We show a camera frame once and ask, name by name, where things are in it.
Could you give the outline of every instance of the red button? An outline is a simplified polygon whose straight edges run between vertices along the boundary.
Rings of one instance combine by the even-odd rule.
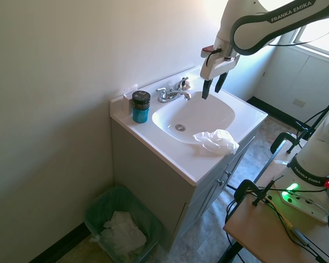
[[[327,180],[327,181],[324,183],[324,186],[325,186],[325,188],[328,188],[328,189],[329,189],[329,180]]]

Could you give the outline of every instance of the faucet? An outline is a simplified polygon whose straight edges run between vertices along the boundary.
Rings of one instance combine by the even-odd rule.
[[[170,89],[169,91],[166,88],[156,89],[157,92],[161,92],[157,100],[161,103],[168,103],[170,101],[176,100],[182,95],[184,95],[184,99],[186,101],[190,100],[191,94],[181,89],[183,86],[185,86],[185,81],[187,81],[188,79],[189,78],[187,77],[183,78],[180,82],[178,82],[177,85],[174,86],[173,89]]]
[[[183,90],[183,87],[185,87],[185,81],[187,81],[189,78],[182,78],[181,81],[178,82],[177,85],[174,86],[173,89],[171,89],[171,91],[173,90]]]
[[[176,100],[182,95],[184,95],[184,99],[186,101],[191,99],[191,94],[189,92],[184,92],[182,90],[174,90],[172,92],[171,91],[168,92],[166,88],[160,88],[160,89],[156,89],[156,91],[161,92],[157,99],[161,103],[167,103]]]

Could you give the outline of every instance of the floor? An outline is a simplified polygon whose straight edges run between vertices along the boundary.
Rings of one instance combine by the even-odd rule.
[[[282,132],[296,133],[291,127],[268,117],[262,124],[255,140],[246,152],[230,184],[238,186],[243,179],[254,180],[259,171],[271,156],[269,147]],[[233,191],[226,190],[213,202],[201,219],[176,242],[170,253],[160,246],[150,256],[149,263],[195,262],[216,263],[229,243],[222,230],[225,219],[225,208],[233,199]],[[58,263],[109,263],[112,260],[99,248],[97,243],[90,242],[90,237],[68,252]],[[246,249],[240,253],[245,262],[259,262]],[[239,258],[234,263],[241,263]]]

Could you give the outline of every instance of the white cloth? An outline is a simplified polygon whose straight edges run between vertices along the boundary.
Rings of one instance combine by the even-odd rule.
[[[126,255],[146,243],[146,237],[134,223],[129,212],[115,211],[112,219],[104,224],[101,238],[117,255]]]
[[[212,133],[198,133],[193,135],[195,140],[202,143],[202,146],[218,155],[235,154],[239,148],[233,137],[226,130],[216,130]]]

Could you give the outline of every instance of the franka emika robot arm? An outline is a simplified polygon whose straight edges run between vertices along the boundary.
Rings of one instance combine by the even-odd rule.
[[[208,97],[212,79],[218,76],[215,91],[219,92],[240,54],[252,55],[276,37],[325,18],[329,18],[329,0],[295,0],[271,12],[258,0],[229,0],[214,46],[201,53],[206,57],[201,70],[205,79],[202,97]],[[319,191],[329,188],[329,113],[300,153],[275,178],[279,178],[275,182],[279,189],[318,191],[302,192],[301,198],[288,192],[280,194],[285,203],[329,223],[328,213],[319,208],[329,209],[329,189]],[[317,205],[305,202],[305,198]]]
[[[201,52],[206,58],[201,70],[202,97],[208,97],[212,79],[218,76],[215,90],[220,91],[240,54],[252,55],[276,37],[328,17],[329,0],[294,0],[270,12],[258,0],[229,0],[214,46]]]

